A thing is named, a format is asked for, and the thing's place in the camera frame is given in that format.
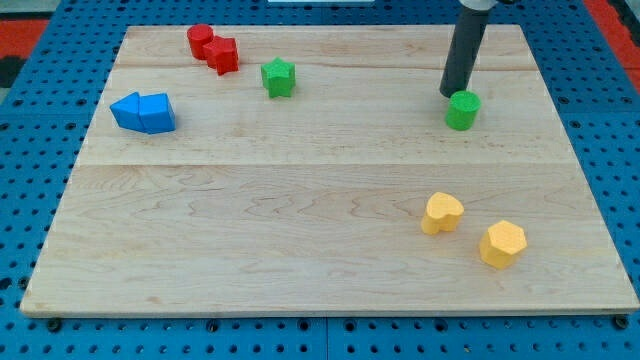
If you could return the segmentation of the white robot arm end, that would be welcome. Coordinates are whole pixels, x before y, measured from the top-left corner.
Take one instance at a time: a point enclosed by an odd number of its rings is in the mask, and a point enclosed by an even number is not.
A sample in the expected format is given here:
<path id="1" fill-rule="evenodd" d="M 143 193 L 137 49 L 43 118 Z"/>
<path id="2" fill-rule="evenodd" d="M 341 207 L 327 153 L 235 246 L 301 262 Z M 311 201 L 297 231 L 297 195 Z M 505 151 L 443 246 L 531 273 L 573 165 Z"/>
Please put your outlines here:
<path id="1" fill-rule="evenodd" d="M 459 0 L 462 6 L 474 11 L 489 11 L 498 3 L 497 0 Z"/>

